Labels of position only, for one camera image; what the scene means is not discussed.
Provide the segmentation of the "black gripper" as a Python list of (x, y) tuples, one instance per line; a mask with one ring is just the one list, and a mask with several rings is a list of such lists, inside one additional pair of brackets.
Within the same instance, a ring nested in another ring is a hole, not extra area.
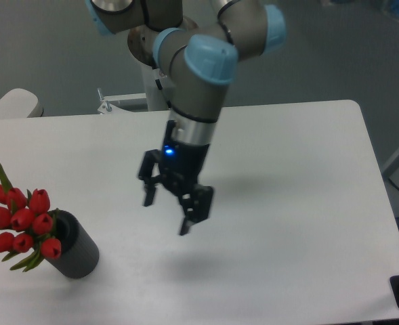
[(179, 197), (184, 212), (179, 235), (184, 236), (193, 225), (209, 218), (214, 188), (198, 183), (210, 145), (197, 146), (173, 139), (175, 126), (175, 121), (167, 122), (161, 159), (157, 149), (144, 153), (138, 179), (144, 182), (143, 206), (149, 207), (154, 202), (156, 184), (160, 182), (159, 175), (152, 176), (155, 164), (159, 164), (163, 186)]

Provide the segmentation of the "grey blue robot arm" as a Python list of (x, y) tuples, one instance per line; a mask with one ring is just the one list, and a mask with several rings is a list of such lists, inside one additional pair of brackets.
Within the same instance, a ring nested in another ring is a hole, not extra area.
[(184, 211), (180, 234), (209, 217), (214, 189), (198, 177), (203, 167), (237, 64), (280, 47), (287, 27), (282, 12), (260, 1), (213, 1), (217, 21), (182, 28), (181, 1), (88, 1), (101, 33), (115, 35), (143, 27), (152, 33), (142, 48), (174, 84), (170, 114), (160, 149), (145, 152), (138, 173), (154, 201), (161, 184)]

